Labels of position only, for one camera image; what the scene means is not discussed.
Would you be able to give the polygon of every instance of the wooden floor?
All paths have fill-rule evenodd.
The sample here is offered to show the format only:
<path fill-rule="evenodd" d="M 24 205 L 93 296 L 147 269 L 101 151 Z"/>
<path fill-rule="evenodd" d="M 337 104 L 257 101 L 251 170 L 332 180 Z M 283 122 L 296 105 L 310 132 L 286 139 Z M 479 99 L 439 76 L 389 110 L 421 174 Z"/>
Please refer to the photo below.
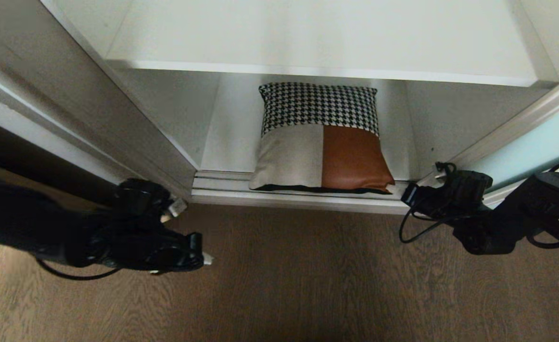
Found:
<path fill-rule="evenodd" d="M 213 266 L 93 282 L 0 247 L 0 341 L 559 340 L 559 250 L 471 256 L 447 227 L 401 245 L 400 219 L 192 205 L 171 227 Z"/>

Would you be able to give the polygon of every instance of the door frame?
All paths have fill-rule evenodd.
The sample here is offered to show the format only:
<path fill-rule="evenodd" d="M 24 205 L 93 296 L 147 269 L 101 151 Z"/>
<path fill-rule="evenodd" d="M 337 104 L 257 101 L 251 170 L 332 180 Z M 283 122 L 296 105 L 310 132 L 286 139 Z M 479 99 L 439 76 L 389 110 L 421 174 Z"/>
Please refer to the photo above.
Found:
<path fill-rule="evenodd" d="M 408 210 L 399 196 L 261 193 L 245 190 L 243 175 L 195 175 L 193 165 L 138 110 L 110 74 L 83 37 L 71 36 L 39 0 L 0 0 L 0 105 L 10 109 L 0 125 L 30 140 L 43 134 L 51 137 L 53 142 L 42 147 L 65 160 L 115 183 L 127 177 L 147 178 L 177 197 L 197 203 L 388 214 Z M 559 85 L 449 162 L 458 167 L 477 162 L 557 113 Z M 430 173 L 419 184 L 436 184 L 434 175 Z M 510 187 L 492 193 L 494 203 Z"/>

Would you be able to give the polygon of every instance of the white cabinet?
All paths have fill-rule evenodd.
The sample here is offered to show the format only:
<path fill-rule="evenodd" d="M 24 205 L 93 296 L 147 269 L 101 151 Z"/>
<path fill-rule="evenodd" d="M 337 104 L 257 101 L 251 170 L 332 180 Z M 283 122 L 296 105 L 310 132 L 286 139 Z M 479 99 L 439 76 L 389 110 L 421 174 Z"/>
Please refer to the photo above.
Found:
<path fill-rule="evenodd" d="M 559 84 L 559 43 L 533 0 L 42 2 L 199 171 L 194 199 L 219 203 L 314 196 L 245 186 L 262 84 L 377 88 L 381 146 L 399 181 L 425 177 Z M 345 210 L 396 200 L 315 197 Z"/>

